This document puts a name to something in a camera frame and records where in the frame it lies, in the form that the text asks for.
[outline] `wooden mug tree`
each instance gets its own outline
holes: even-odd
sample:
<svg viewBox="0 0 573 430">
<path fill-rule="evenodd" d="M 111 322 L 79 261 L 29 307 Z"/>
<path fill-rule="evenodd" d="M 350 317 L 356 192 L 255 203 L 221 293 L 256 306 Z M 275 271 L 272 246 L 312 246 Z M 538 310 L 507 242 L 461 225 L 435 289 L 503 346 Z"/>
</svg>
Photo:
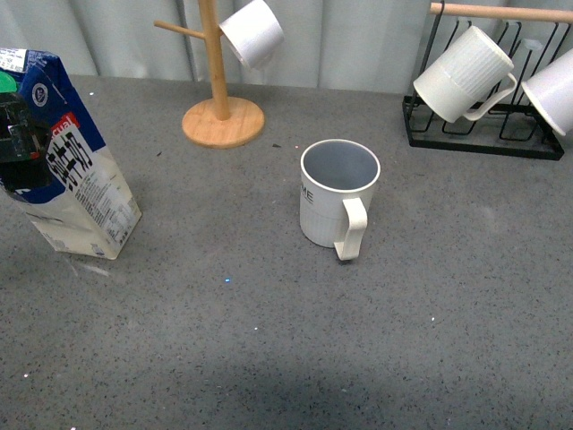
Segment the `wooden mug tree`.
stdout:
<svg viewBox="0 0 573 430">
<path fill-rule="evenodd" d="M 259 135 L 265 124 L 265 116 L 251 101 L 227 96 L 216 0 L 198 2 L 203 32 L 163 21 L 154 21 L 154 25 L 202 39 L 207 49 L 213 98 L 196 104 L 184 115 L 182 128 L 185 136 L 209 148 L 234 148 Z"/>
</svg>

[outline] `ribbed white mug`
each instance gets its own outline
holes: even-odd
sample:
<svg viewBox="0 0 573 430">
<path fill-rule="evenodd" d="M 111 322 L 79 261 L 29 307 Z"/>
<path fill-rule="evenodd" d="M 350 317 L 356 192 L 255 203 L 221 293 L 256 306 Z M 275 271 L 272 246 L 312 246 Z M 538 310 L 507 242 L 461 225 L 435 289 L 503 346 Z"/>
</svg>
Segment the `ribbed white mug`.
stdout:
<svg viewBox="0 0 573 430">
<path fill-rule="evenodd" d="M 414 88 L 441 118 L 454 123 L 463 116 L 477 121 L 511 94 L 517 80 L 510 72 L 513 62 L 482 30 L 471 26 L 418 78 Z M 492 87 L 508 76 L 511 85 L 489 97 L 479 109 L 469 109 Z"/>
<path fill-rule="evenodd" d="M 360 252 L 380 162 L 360 143 L 329 139 L 301 157 L 300 222 L 317 245 L 336 248 L 340 260 Z"/>
<path fill-rule="evenodd" d="M 521 83 L 529 101 L 553 130 L 573 130 L 573 49 Z"/>
</svg>

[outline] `printed text on mug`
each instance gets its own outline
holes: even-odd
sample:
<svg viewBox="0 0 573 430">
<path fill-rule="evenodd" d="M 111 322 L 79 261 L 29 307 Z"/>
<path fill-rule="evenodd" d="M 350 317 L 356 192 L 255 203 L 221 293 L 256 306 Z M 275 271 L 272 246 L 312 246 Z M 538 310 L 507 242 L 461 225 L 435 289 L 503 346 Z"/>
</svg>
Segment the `printed text on mug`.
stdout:
<svg viewBox="0 0 573 430">
<path fill-rule="evenodd" d="M 312 192 L 307 190 L 304 184 L 301 185 L 301 193 L 303 194 L 304 198 L 308 200 L 308 203 L 312 204 Z"/>
</svg>

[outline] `carton label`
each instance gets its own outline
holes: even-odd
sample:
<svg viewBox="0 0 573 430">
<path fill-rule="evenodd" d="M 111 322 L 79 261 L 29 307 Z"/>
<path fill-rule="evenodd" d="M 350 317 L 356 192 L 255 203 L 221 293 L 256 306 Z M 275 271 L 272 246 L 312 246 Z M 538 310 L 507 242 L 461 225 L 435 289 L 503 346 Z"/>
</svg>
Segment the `carton label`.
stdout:
<svg viewBox="0 0 573 430">
<path fill-rule="evenodd" d="M 0 68 L 23 73 L 26 65 L 26 49 L 0 48 Z"/>
</svg>

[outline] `nutrition label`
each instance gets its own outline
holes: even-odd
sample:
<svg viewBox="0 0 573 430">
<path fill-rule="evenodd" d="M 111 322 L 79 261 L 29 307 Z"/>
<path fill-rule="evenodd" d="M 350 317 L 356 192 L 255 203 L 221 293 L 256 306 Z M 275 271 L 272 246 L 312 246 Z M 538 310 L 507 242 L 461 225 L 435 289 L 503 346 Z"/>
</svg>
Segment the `nutrition label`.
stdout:
<svg viewBox="0 0 573 430">
<path fill-rule="evenodd" d="M 119 245 L 135 225 L 135 214 L 114 186 L 97 171 L 90 172 L 75 192 L 81 206 Z"/>
</svg>

